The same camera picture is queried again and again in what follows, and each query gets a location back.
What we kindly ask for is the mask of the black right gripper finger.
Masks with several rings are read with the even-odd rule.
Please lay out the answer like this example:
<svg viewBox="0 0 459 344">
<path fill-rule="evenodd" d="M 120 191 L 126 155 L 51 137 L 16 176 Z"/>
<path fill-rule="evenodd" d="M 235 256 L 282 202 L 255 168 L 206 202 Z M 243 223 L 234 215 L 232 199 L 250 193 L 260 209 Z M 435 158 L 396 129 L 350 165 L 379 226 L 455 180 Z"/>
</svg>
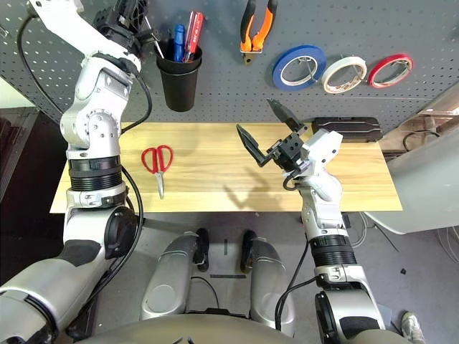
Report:
<svg viewBox="0 0 459 344">
<path fill-rule="evenodd" d="M 237 133 L 247 152 L 255 159 L 259 167 L 263 167 L 273 159 L 272 153 L 264 155 L 259 149 L 258 142 L 239 124 L 236 124 Z"/>
<path fill-rule="evenodd" d="M 294 113 L 290 109 L 288 109 L 278 100 L 274 100 L 272 98 L 267 99 L 267 102 L 271 107 L 273 113 L 277 117 L 277 119 L 280 122 L 286 124 L 293 133 L 302 135 L 306 132 L 307 126 L 301 121 L 299 121 L 299 119 L 294 115 Z"/>
</svg>

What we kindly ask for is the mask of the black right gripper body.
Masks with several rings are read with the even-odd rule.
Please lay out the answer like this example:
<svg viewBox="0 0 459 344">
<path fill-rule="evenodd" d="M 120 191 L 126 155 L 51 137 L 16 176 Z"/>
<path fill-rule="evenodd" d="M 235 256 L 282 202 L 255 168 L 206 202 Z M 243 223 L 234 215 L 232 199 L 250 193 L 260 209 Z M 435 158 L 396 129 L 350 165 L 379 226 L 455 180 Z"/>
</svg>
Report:
<svg viewBox="0 0 459 344">
<path fill-rule="evenodd" d="M 265 161 L 274 161 L 286 173 L 299 176 L 308 167 L 308 163 L 301 158 L 302 146 L 299 134 L 290 134 L 268 148 Z"/>
</svg>

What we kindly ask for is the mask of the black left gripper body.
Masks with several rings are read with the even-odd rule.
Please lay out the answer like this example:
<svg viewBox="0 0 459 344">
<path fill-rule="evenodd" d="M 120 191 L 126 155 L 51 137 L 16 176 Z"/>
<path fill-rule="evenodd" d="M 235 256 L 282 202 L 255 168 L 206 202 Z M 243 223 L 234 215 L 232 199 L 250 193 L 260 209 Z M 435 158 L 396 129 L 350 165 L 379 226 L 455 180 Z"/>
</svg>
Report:
<svg viewBox="0 0 459 344">
<path fill-rule="evenodd" d="M 141 32 L 141 27 L 125 27 L 119 22 L 119 1 L 116 1 L 114 6 L 99 11 L 93 24 L 105 38 L 128 51 L 139 51 L 141 43 L 138 40 L 138 34 Z"/>
</svg>

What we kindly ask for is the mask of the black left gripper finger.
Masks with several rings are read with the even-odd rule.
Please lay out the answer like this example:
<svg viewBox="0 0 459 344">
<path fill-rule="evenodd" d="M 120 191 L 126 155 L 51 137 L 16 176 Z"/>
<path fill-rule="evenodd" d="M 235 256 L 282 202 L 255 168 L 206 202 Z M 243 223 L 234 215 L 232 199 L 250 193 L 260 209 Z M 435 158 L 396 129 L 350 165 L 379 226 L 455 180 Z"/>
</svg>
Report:
<svg viewBox="0 0 459 344">
<path fill-rule="evenodd" d="M 119 22 L 125 27 L 141 27 L 147 13 L 147 0 L 119 1 Z"/>
<path fill-rule="evenodd" d="M 141 32 L 141 45 L 155 44 L 160 41 L 161 34 L 157 29 L 147 29 Z"/>
</svg>

